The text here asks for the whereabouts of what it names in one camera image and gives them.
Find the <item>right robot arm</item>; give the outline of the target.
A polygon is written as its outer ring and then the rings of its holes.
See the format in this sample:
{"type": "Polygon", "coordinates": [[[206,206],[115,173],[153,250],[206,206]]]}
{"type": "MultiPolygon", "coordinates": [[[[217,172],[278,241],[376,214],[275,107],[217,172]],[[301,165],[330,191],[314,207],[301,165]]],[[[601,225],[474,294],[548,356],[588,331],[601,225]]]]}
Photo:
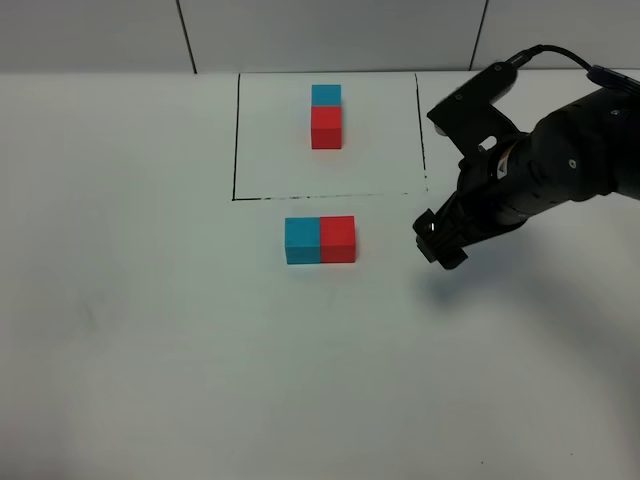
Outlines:
{"type": "Polygon", "coordinates": [[[600,66],[598,90],[548,114],[525,133],[495,102],[517,78],[498,62],[439,102],[427,116],[463,158],[454,193],[413,224],[429,262],[451,270],[467,246],[512,232],[567,201],[639,196],[639,83],[600,66]]]}

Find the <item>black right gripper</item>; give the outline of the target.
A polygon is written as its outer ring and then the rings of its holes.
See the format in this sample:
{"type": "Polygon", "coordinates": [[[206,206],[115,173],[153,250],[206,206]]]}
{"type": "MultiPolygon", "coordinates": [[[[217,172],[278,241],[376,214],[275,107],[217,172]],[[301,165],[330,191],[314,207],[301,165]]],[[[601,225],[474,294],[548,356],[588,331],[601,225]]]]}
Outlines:
{"type": "Polygon", "coordinates": [[[456,190],[447,203],[437,213],[428,209],[413,224],[418,249],[445,270],[468,258],[463,247],[530,216],[530,151],[478,150],[460,161],[456,190]]]}

